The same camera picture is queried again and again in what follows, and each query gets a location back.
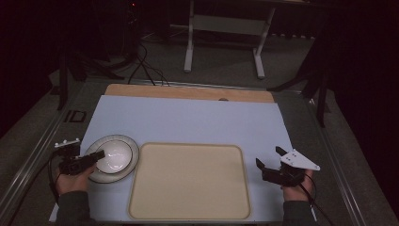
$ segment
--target white table leg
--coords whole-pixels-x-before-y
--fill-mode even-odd
[[[194,0],[190,1],[190,18],[188,20],[188,44],[185,52],[184,72],[191,73],[191,64],[193,61],[193,17],[194,17]]]
[[[272,24],[272,19],[273,15],[275,12],[275,8],[271,8],[269,11],[269,15],[267,16],[267,21],[264,23],[262,35],[261,35],[261,42],[258,45],[258,48],[253,49],[253,56],[255,59],[255,66],[256,66],[256,72],[258,74],[258,78],[264,79],[264,70],[263,70],[263,64],[262,64],[262,59],[261,59],[261,52],[263,49],[264,42],[266,41],[267,38],[267,33],[269,31],[270,25]]]

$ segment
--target beige tray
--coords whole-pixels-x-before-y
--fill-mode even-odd
[[[250,214],[241,149],[146,143],[129,206],[136,219],[244,219]]]

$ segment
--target dark background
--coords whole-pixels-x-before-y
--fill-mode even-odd
[[[242,2],[226,1],[221,7],[215,1],[203,1],[198,10],[258,18],[269,7]],[[118,11],[125,6],[104,4],[97,2],[103,8],[96,14],[87,0],[1,1],[0,137],[52,88],[47,76],[58,68],[65,37],[91,57],[106,58],[117,52],[120,40],[101,34],[99,26],[115,24],[110,26],[116,29],[112,33],[122,32],[124,14]],[[321,65],[329,67],[328,87],[335,91],[341,111],[398,216],[399,152],[394,141],[398,134],[399,4],[388,0],[345,4],[345,10],[331,14],[280,7],[270,31],[285,34],[287,39],[293,35],[317,37],[303,73],[319,70]],[[187,23],[188,1],[146,1],[140,13],[147,29],[167,37],[169,24]]]

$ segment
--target wooden board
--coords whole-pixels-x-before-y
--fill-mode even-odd
[[[215,101],[226,99],[236,102],[274,103],[273,96],[268,91],[245,89],[210,89],[111,84],[108,86],[105,95]]]
[[[146,143],[129,206],[132,218],[244,219],[250,214],[241,149],[234,145]]]

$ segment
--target hand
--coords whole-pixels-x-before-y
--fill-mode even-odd
[[[305,173],[309,177],[312,177],[313,170],[306,169]],[[309,194],[311,194],[311,189],[312,189],[313,184],[309,177],[305,176],[305,180],[302,182],[302,185],[309,192]],[[282,189],[283,197],[284,197],[285,201],[308,201],[309,200],[305,191],[303,191],[300,186],[295,186],[295,187],[282,186],[281,189]]]
[[[96,164],[87,168],[78,175],[59,174],[57,170],[58,179],[56,180],[56,190],[59,195],[71,191],[88,191],[88,177],[96,169]]]

